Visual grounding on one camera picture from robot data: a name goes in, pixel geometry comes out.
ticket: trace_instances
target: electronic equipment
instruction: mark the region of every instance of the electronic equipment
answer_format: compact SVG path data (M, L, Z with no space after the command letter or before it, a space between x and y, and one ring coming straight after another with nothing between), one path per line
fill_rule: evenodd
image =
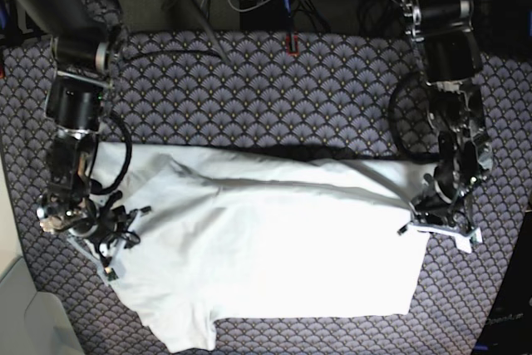
M140 238L128 226L138 213L149 210L128 214L121 207L113 208L121 196L117 189L127 172L131 138L103 101L112 90L109 70L120 52L120 28L108 30L92 21L78 0L18 1L54 36L52 54L57 61L47 100L47 117L57 130L47 161L51 179L37 213L42 228L55 234L68 230L93 243L96 251L117 238L136 245ZM189 1L214 49L226 60L201 7ZM289 0L284 1L290 13ZM481 69L471 26L472 0L401 0L401 7L430 90L427 117L438 135L440 151L432 159L437 167L426 177L425 189L414 199L404 199L411 206L412 220L399 233L416 229L446 234L456 239L459 248L471 251L481 234L473 222L470 194L493 165L480 89L471 81ZM120 127L128 151L115 184L104 189L91 180L91 166L105 118ZM97 205L91 194L109 197L104 205ZM108 266L109 259L100 256Z

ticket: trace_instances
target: white t-shirt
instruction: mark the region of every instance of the white t-shirt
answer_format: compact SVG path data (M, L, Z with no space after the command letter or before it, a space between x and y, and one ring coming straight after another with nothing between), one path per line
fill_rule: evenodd
M102 144L94 176L110 184L123 157ZM112 288L173 353L213 350L223 318L406 314L429 235L397 234L411 217L397 193L428 170L136 145L124 204L153 210L114 257Z

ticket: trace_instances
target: patterned carpet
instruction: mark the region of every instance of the patterned carpet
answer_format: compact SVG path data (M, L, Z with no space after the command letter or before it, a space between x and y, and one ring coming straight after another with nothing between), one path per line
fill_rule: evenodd
M85 1L95 15L118 21L109 4ZM282 33L220 37L230 66L215 57L171 52L123 66L114 106L134 142L239 148L300 160L397 155L386 108L398 80L414 68L407 42L302 34L301 55L291 57ZM126 56L208 48L200 33L136 34ZM3 55L3 162L37 289L62 300L87 354L166 354L90 264L62 237L40 230L35 209L47 179L43 160L52 124L43 119L43 103L52 83L52 60L46 43ZM532 188L531 79L529 64L485 57L477 81L496 165L475 192L475 219L485 243L463 254L453 240L433 237L408 315L230 319L217 323L215 353L470 353L504 277ZM423 96L413 82L398 102L400 129L413 150L435 145L416 106ZM108 131L106 139L120 138Z

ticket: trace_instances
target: white fabric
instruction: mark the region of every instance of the white fabric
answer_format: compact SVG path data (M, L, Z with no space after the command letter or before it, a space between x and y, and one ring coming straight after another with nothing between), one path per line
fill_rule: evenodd
M102 184L124 153L101 144ZM426 171L136 145L124 204L153 211L114 257L112 287L173 353L214 349L222 318L406 314L429 235L397 234L410 211L396 193L414 195Z

